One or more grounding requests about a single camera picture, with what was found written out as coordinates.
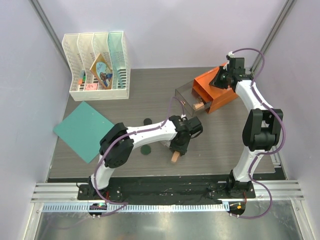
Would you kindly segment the round BB cream bottle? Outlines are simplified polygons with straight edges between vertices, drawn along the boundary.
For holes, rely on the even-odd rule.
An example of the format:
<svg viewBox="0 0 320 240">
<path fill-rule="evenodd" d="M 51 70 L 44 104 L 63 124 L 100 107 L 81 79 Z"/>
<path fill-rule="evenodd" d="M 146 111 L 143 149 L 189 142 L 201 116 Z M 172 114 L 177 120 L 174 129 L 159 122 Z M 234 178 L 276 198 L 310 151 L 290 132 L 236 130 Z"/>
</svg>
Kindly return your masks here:
<svg viewBox="0 0 320 240">
<path fill-rule="evenodd" d="M 193 104 L 192 108 L 194 111 L 202 111 L 206 107 L 206 104 L 202 101 Z"/>
</svg>

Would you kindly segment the clear drawer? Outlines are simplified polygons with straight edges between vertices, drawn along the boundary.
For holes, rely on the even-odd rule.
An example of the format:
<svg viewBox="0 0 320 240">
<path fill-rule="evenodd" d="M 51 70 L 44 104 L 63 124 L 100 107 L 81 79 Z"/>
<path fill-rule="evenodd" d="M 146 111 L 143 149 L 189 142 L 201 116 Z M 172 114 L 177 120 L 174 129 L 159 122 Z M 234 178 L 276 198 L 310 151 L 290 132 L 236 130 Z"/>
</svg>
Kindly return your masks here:
<svg viewBox="0 0 320 240">
<path fill-rule="evenodd" d="M 201 112 L 209 109 L 212 101 L 205 100 L 202 98 L 194 89 L 193 89 L 193 81 L 190 81 L 178 88 L 175 89 L 175 96 L 182 102 L 185 111 L 191 116 L 194 117 Z M 198 102 L 205 103 L 205 109 L 194 111 L 193 104 Z"/>
</svg>

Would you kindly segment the clear tube bottle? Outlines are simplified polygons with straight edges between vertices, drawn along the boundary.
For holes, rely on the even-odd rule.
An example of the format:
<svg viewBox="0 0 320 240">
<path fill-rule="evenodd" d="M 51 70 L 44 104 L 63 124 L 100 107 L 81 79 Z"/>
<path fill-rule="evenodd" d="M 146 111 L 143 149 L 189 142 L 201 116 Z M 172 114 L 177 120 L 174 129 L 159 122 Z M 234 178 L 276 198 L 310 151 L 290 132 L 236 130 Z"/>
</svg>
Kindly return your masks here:
<svg viewBox="0 0 320 240">
<path fill-rule="evenodd" d="M 170 140 L 163 140 L 161 141 L 161 144 L 167 148 L 170 147 L 171 141 Z"/>
</svg>

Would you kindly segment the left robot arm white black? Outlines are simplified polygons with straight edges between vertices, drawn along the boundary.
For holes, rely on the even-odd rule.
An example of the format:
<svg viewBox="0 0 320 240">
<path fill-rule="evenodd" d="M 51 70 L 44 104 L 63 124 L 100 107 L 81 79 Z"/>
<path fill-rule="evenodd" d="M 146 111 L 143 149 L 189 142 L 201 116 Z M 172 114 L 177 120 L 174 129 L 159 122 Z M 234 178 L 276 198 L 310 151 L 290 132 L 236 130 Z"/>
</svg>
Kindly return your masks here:
<svg viewBox="0 0 320 240">
<path fill-rule="evenodd" d="M 163 142 L 169 150 L 183 156 L 191 139 L 203 132 L 198 117 L 187 119 L 185 115 L 173 115 L 164 121 L 139 127 L 115 124 L 100 140 L 99 161 L 90 176 L 89 194 L 104 199 L 114 170 L 124 165 L 133 150 L 156 142 Z"/>
</svg>

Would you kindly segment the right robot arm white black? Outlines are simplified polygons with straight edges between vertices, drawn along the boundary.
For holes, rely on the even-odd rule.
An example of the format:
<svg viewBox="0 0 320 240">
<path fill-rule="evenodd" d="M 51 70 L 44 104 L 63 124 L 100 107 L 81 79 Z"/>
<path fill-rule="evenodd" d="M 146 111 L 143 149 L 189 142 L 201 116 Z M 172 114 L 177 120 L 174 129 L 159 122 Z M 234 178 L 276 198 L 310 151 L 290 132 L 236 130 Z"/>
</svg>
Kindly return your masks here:
<svg viewBox="0 0 320 240">
<path fill-rule="evenodd" d="M 218 68 L 210 84 L 216 88 L 231 88 L 243 101 L 248 117 L 242 131 L 244 150 L 226 180 L 225 192 L 236 198 L 248 193 L 252 176 L 264 155 L 279 143 L 283 111 L 275 109 L 259 92 L 251 75 L 246 74 L 245 59 L 229 54 L 227 63 Z"/>
</svg>

